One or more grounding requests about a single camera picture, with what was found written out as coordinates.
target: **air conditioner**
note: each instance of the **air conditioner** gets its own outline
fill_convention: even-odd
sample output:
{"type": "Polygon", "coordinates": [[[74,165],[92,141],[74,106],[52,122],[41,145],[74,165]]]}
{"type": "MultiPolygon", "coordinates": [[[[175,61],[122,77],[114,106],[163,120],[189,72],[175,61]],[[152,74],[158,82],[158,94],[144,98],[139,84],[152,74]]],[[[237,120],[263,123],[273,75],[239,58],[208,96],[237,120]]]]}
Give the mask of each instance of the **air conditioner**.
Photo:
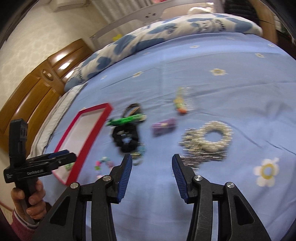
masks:
{"type": "Polygon", "coordinates": [[[87,0],[52,0],[49,6],[54,12],[82,7],[87,0]]]}

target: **red box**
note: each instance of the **red box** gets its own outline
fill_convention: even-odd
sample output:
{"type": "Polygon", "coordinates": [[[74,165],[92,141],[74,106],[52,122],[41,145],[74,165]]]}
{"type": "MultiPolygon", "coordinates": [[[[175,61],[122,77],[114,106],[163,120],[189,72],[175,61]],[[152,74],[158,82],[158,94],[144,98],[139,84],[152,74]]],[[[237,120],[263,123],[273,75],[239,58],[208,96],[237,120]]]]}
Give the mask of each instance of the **red box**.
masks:
{"type": "Polygon", "coordinates": [[[70,185],[77,180],[89,150],[111,111],[111,105],[105,103],[81,110],[75,116],[54,151],[67,149],[77,156],[72,170],[67,171],[62,166],[52,172],[60,182],[70,185]]]}

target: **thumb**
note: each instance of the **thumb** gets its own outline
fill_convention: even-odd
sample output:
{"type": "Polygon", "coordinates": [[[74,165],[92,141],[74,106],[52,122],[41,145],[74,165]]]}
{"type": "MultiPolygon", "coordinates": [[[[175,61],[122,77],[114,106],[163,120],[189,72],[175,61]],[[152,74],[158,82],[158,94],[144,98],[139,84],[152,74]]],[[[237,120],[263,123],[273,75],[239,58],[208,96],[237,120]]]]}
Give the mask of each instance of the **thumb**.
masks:
{"type": "Polygon", "coordinates": [[[22,205],[20,203],[20,200],[23,200],[25,198],[23,190],[19,188],[13,188],[10,194],[17,213],[23,218],[25,216],[25,211],[23,210],[22,205]]]}

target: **wall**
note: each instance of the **wall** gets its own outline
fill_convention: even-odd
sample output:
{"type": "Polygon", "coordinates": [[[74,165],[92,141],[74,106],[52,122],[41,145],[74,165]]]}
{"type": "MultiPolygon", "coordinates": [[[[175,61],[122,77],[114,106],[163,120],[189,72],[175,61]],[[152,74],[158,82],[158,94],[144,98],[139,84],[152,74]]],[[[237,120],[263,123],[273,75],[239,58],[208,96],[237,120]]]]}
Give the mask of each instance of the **wall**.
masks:
{"type": "MultiPolygon", "coordinates": [[[[93,47],[88,37],[104,25],[93,5],[62,12],[35,5],[0,49],[0,108],[23,78],[49,55],[79,38],[93,47]]],[[[0,201],[13,208],[13,184],[6,184],[2,174],[8,165],[8,155],[0,149],[0,201]]]]}

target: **yellow flower center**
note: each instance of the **yellow flower center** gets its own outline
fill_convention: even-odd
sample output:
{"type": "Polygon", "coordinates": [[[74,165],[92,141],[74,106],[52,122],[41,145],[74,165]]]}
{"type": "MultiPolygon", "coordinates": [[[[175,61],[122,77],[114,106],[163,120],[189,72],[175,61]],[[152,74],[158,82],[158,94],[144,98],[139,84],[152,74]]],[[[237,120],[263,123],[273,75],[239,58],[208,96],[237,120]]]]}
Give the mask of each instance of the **yellow flower center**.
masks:
{"type": "Polygon", "coordinates": [[[262,166],[261,168],[261,176],[266,179],[266,180],[269,180],[272,178],[272,176],[274,176],[274,166],[271,164],[271,163],[268,163],[264,166],[262,166]],[[265,170],[266,168],[271,168],[271,172],[269,175],[265,174],[265,170]]]}

